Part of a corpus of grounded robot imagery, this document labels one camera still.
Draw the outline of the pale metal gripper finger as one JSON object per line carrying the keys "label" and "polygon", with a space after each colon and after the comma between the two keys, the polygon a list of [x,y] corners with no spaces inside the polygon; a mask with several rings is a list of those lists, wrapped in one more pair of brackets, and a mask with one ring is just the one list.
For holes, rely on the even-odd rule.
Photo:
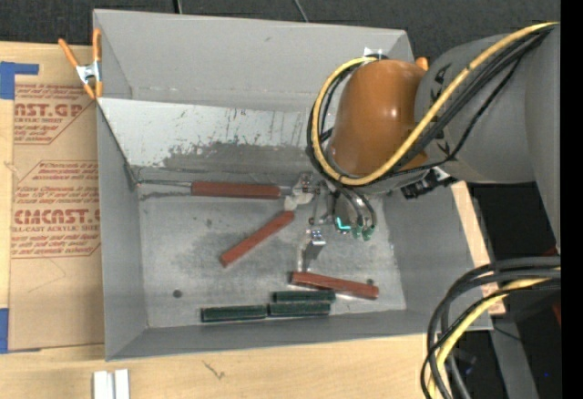
{"label": "pale metal gripper finger", "polygon": [[296,183],[282,188],[283,207],[296,210],[298,207],[314,201],[320,193],[320,186],[311,173],[302,173]]}
{"label": "pale metal gripper finger", "polygon": [[323,237],[322,231],[319,228],[309,230],[308,240],[302,246],[300,252],[299,266],[302,271],[308,271],[310,269],[311,265],[318,259],[326,244],[327,241]]}

